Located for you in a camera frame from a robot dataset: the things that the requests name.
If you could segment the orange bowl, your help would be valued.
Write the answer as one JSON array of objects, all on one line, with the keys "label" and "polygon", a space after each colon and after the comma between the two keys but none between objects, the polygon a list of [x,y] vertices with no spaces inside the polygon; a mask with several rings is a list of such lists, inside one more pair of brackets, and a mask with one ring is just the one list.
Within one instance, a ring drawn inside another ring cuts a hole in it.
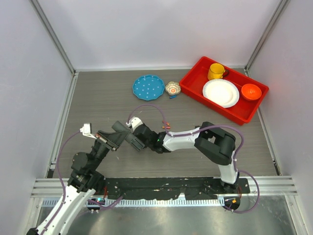
[{"label": "orange bowl", "polygon": [[242,96],[249,101],[258,100],[262,95],[261,89],[254,84],[243,85],[241,88],[241,93]]}]

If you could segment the red plastic bin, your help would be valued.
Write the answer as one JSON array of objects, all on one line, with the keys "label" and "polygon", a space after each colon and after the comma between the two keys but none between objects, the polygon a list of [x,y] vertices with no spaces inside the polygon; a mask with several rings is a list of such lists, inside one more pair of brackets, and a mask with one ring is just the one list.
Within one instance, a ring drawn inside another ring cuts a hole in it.
[{"label": "red plastic bin", "polygon": [[206,56],[201,57],[199,61],[192,67],[192,69],[185,75],[185,77],[179,82],[181,91],[187,96],[193,98],[194,100],[207,106],[208,108],[214,110],[215,112],[238,125],[249,123],[264,97],[268,93],[269,87],[235,71],[234,69],[225,66],[225,69],[229,71],[229,74],[225,79],[233,83],[239,91],[241,91],[242,86],[245,84],[254,84],[260,88],[262,94],[258,100],[254,101],[249,101],[240,95],[239,101],[233,107],[223,108],[222,106],[219,106],[202,95],[203,86],[208,82],[207,75],[209,68],[211,64],[215,62],[216,61]]}]

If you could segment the white paper plate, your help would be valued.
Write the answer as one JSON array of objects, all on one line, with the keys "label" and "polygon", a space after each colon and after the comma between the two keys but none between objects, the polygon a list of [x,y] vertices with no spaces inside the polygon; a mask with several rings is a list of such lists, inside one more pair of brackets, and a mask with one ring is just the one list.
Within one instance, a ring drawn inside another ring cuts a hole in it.
[{"label": "white paper plate", "polygon": [[202,94],[208,100],[223,108],[230,108],[237,104],[240,98],[238,88],[224,79],[208,81],[202,89]]}]

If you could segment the small floral dish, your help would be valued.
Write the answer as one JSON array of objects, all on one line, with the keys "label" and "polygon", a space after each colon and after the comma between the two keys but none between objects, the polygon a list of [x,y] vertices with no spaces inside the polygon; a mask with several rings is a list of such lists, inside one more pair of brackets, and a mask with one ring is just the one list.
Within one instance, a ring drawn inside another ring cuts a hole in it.
[{"label": "small floral dish", "polygon": [[165,91],[169,95],[177,95],[181,92],[181,87],[178,82],[170,81],[166,86],[165,86]]}]

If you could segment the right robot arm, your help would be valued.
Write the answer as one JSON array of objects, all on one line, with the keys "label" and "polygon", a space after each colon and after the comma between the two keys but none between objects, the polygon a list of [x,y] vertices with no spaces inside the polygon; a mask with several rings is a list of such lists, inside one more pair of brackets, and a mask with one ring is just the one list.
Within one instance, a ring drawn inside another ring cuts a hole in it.
[{"label": "right robot arm", "polygon": [[236,168],[236,138],[219,125],[203,122],[202,126],[183,132],[152,131],[139,118],[134,117],[126,125],[144,147],[163,154],[181,149],[197,149],[211,162],[218,165],[221,174],[221,188],[226,193],[233,193],[238,187],[239,173]]}]

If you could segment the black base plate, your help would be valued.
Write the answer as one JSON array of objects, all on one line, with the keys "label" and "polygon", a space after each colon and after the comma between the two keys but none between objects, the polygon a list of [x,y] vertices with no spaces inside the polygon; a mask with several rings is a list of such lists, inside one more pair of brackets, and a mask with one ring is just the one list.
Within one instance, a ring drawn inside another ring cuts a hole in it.
[{"label": "black base plate", "polygon": [[250,188],[246,178],[231,186],[214,177],[165,177],[106,178],[97,190],[113,200],[176,200],[182,193],[186,200],[216,199],[218,194],[249,194]]}]

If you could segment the blue dotted plate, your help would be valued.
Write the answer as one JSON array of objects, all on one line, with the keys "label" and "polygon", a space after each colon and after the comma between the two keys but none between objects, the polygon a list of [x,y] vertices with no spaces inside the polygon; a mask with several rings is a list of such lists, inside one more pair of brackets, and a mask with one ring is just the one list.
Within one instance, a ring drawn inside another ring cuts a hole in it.
[{"label": "blue dotted plate", "polygon": [[163,95],[165,89],[164,82],[156,75],[143,75],[133,83],[133,94],[141,100],[151,101]]}]

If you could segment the yellow mug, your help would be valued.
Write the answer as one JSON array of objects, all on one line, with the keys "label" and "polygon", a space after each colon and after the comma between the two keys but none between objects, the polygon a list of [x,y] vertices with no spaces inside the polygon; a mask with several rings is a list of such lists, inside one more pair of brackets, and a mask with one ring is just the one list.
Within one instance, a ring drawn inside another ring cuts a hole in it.
[{"label": "yellow mug", "polygon": [[213,63],[211,64],[207,78],[208,80],[222,79],[229,75],[229,70],[227,70],[222,64]]}]

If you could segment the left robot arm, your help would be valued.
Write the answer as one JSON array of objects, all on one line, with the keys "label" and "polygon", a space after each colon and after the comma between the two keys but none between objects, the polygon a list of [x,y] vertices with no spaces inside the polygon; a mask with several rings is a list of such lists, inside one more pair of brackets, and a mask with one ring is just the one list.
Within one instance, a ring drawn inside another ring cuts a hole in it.
[{"label": "left robot arm", "polygon": [[75,217],[92,195],[100,195],[105,186],[104,176],[96,169],[110,151],[116,151],[126,140],[130,131],[92,134],[84,127],[80,132],[85,137],[95,139],[90,153],[78,152],[72,159],[72,173],[67,184],[59,173],[62,196],[47,216],[36,228],[28,230],[28,235],[66,235]]}]

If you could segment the black remote control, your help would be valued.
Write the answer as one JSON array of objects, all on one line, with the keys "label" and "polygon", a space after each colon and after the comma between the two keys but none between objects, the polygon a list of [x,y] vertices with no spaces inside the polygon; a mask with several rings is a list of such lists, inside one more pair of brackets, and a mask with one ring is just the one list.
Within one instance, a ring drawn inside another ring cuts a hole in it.
[{"label": "black remote control", "polygon": [[126,141],[130,141],[133,137],[130,128],[124,126],[120,121],[116,121],[112,125],[112,129],[116,132],[123,133],[126,136],[126,138],[125,138]]}]

